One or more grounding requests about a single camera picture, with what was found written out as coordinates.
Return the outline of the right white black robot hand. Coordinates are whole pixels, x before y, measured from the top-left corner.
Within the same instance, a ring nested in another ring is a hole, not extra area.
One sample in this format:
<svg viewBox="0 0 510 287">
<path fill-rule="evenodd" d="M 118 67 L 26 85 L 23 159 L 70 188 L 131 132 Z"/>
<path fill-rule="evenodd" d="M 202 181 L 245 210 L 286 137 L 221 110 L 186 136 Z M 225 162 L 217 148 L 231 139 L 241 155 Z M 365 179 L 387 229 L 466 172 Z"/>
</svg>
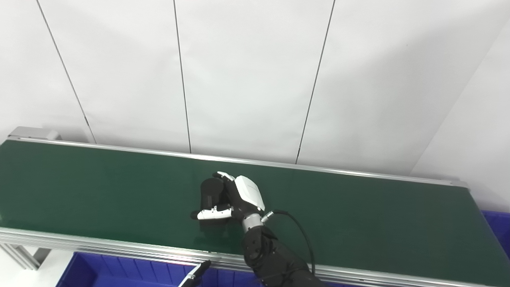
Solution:
<svg viewBox="0 0 510 287">
<path fill-rule="evenodd" d="M 244 220 L 265 210 L 255 182 L 246 176 L 234 177 L 217 171 L 200 185 L 200 210 L 192 211 L 193 220 Z"/>
</svg>

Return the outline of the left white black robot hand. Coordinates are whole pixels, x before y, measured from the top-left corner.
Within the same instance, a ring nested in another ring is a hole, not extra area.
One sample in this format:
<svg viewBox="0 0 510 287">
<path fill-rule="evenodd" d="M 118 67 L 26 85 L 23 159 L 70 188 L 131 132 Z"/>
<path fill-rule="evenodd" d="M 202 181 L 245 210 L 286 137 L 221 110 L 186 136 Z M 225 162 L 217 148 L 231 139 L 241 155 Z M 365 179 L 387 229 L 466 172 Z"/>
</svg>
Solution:
<svg viewBox="0 0 510 287">
<path fill-rule="evenodd" d="M 211 267 L 211 260 L 205 260 L 199 263 L 186 274 L 178 287 L 196 287 L 202 281 L 203 274 Z"/>
</svg>

